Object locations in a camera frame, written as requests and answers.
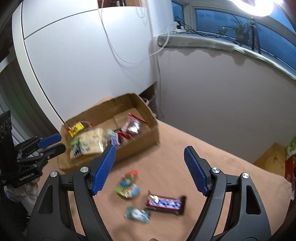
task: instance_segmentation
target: window frame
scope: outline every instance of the window frame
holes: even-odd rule
[[[190,25],[193,29],[196,29],[196,9],[212,10],[218,12],[229,13],[237,15],[246,19],[250,19],[250,15],[239,9],[231,1],[226,0],[173,0],[173,2],[183,5],[184,22]],[[290,29],[274,20],[273,18],[257,17],[255,18],[258,24],[261,24],[277,34],[281,35],[294,46],[296,46],[296,34]]]

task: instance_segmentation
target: metal bolt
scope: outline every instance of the metal bolt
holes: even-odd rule
[[[213,168],[212,168],[212,172],[213,172],[213,173],[219,173],[219,172],[220,172],[220,169],[217,168],[217,167],[213,167]]]
[[[56,177],[56,176],[57,176],[57,172],[56,172],[56,171],[52,172],[52,173],[50,174],[50,176],[51,176],[51,177]]]
[[[249,174],[246,173],[246,172],[244,172],[244,173],[242,174],[242,177],[245,178],[245,179],[248,179],[248,178],[249,178]]]
[[[82,167],[82,168],[80,168],[80,171],[81,172],[88,172],[89,171],[89,168],[88,167]]]

